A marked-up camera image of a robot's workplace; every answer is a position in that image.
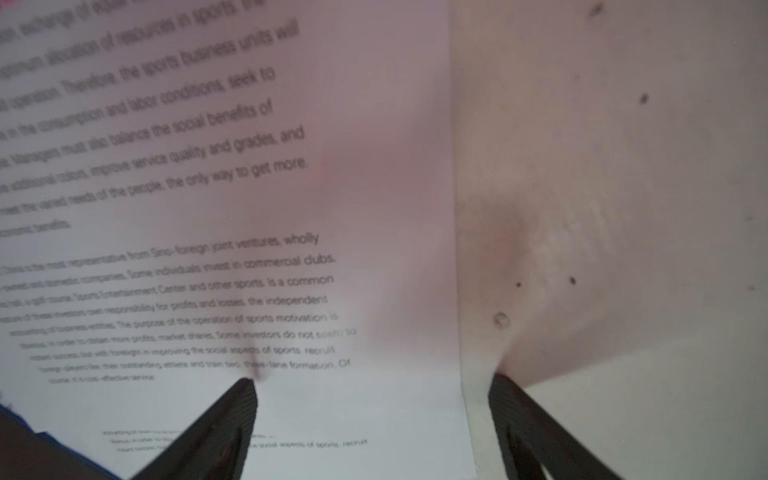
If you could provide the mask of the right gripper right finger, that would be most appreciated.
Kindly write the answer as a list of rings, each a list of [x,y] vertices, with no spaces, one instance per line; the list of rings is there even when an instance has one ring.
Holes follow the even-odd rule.
[[[509,479],[619,478],[507,376],[494,375],[488,402]]]

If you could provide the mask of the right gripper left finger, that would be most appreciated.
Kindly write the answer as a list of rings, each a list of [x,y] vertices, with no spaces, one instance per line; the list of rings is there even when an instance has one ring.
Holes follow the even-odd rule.
[[[135,477],[238,480],[258,408],[255,384],[241,378]]]

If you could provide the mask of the teal file folder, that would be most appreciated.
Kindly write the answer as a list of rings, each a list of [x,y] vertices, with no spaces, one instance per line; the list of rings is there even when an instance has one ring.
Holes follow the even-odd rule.
[[[8,408],[1,407],[2,479],[117,479],[46,433],[35,433]]]

